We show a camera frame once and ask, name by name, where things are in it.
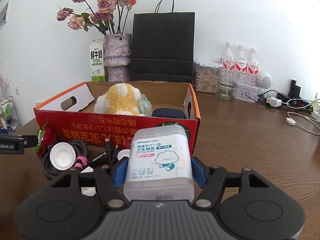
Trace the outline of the white tin box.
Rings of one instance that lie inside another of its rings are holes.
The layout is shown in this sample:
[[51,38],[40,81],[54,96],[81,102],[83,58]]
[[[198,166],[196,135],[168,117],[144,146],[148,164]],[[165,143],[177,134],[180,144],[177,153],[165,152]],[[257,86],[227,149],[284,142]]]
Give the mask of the white tin box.
[[245,102],[256,103],[259,99],[258,92],[258,87],[238,83],[233,98]]

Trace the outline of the white yellow plush toy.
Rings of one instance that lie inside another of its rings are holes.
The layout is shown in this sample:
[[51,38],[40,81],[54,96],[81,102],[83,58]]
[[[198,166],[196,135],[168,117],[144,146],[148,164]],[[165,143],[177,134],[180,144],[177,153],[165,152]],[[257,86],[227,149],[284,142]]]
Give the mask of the white yellow plush toy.
[[139,109],[141,99],[142,94],[138,88],[128,83],[117,83],[97,98],[94,113],[144,116]]

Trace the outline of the white power adapter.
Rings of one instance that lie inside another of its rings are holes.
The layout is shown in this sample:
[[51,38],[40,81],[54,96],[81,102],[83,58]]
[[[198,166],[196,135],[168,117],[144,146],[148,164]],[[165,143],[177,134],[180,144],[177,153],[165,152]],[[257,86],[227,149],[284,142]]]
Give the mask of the white power adapter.
[[282,101],[275,97],[267,98],[266,103],[268,103],[272,107],[280,107],[282,105]]

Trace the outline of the white round jar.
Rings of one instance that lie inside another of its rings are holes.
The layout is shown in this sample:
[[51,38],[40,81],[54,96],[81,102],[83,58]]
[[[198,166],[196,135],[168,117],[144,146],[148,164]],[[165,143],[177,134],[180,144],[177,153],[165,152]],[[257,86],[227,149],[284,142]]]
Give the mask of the white round jar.
[[131,152],[130,149],[123,149],[123,150],[119,151],[118,154],[117,154],[118,161],[120,161],[124,157],[129,158],[130,157],[130,152]]

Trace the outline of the crumpled white tissue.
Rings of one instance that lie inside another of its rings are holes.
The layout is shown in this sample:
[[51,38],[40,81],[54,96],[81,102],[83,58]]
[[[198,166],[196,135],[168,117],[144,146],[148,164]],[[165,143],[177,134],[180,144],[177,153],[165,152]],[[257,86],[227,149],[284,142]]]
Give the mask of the crumpled white tissue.
[[[90,166],[86,167],[81,173],[92,173],[93,168]],[[81,187],[81,194],[88,197],[94,197],[96,195],[95,187]]]

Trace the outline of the purple textured vase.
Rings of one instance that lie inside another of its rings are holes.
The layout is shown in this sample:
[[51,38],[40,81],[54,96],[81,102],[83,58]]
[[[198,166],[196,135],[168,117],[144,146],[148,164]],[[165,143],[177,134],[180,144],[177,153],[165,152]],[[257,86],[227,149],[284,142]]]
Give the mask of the purple textured vase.
[[132,35],[107,34],[104,39],[104,66],[108,82],[129,81]]

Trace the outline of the red orange cardboard box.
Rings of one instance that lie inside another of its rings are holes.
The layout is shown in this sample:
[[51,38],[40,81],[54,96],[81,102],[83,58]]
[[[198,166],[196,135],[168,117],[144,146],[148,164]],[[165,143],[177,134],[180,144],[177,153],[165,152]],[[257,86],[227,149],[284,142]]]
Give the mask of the red orange cardboard box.
[[201,122],[195,91],[189,83],[164,81],[132,81],[152,104],[152,109],[173,108],[184,111],[184,119],[97,114],[93,112],[98,96],[111,82],[82,82],[34,108],[40,127],[49,126],[58,141],[80,139],[87,144],[103,146],[108,138],[113,146],[130,148],[134,134],[143,128],[181,125],[188,137],[189,150],[194,151]]

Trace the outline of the cotton swab plastic box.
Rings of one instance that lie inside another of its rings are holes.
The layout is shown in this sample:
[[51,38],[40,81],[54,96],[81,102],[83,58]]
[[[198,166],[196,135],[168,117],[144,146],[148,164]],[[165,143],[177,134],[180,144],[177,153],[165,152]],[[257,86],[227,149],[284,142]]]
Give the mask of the cotton swab plastic box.
[[189,143],[182,126],[145,128],[135,133],[123,193],[129,201],[194,199]]

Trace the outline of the red green flower brooch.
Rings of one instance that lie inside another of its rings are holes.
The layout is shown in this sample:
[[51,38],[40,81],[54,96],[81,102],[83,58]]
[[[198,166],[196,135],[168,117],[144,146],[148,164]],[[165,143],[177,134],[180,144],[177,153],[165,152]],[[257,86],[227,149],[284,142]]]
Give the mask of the red green flower brooch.
[[46,122],[42,127],[39,126],[37,131],[38,144],[33,147],[33,151],[36,152],[37,156],[45,156],[48,147],[56,144],[56,134],[51,126]]

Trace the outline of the empty clear glass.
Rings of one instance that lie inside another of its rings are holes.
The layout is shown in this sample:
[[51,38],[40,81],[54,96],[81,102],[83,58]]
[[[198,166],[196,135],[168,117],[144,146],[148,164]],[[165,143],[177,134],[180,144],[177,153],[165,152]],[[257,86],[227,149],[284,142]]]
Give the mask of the empty clear glass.
[[222,100],[232,100],[239,81],[239,72],[219,68],[217,96]]

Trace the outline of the green white milk carton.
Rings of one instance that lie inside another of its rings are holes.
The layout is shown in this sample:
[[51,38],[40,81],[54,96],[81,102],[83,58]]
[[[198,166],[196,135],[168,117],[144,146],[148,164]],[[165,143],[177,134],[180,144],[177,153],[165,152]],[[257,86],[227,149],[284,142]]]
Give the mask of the green white milk carton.
[[89,46],[91,81],[105,82],[106,72],[104,66],[104,39],[92,40]]

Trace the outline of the black power strip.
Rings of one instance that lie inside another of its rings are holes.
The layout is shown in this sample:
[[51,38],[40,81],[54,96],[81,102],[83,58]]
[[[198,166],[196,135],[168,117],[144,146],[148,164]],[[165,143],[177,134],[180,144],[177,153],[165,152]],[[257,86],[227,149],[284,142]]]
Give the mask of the black power strip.
[[[259,88],[258,101],[265,107],[282,110],[282,111],[295,111],[297,113],[313,113],[319,111],[319,99],[316,97],[313,100],[304,100],[300,97],[301,87],[297,85],[296,80],[291,80],[289,93],[280,93],[274,89],[262,89]],[[280,107],[272,107],[266,103],[266,99],[269,97],[275,97],[282,101]]]

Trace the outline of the black paper shopping bag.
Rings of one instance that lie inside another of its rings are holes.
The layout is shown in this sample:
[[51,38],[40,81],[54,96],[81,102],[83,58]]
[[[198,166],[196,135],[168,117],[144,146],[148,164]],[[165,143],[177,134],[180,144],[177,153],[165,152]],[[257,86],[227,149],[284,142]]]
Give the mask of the black paper shopping bag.
[[193,83],[194,12],[135,14],[131,44],[131,81]]

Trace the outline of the right water bottle red label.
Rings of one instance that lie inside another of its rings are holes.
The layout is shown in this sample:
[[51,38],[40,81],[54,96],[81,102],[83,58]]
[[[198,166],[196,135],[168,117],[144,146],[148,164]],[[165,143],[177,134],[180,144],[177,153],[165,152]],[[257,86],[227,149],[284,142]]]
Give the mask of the right water bottle red label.
[[247,83],[249,85],[256,84],[256,81],[258,79],[258,72],[259,72],[259,62],[257,57],[257,50],[254,48],[250,49],[250,55],[249,55],[249,62],[248,62],[248,70],[247,70]]

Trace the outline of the dried pink rose bouquet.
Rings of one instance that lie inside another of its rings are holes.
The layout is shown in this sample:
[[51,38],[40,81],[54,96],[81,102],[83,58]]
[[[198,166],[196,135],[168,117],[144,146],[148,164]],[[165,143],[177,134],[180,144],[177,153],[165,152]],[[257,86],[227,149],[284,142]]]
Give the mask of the dried pink rose bouquet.
[[137,0],[72,0],[73,3],[84,3],[87,8],[82,13],[76,13],[72,8],[60,8],[56,19],[67,20],[72,30],[88,31],[94,27],[102,33],[124,36],[125,25],[132,7]]

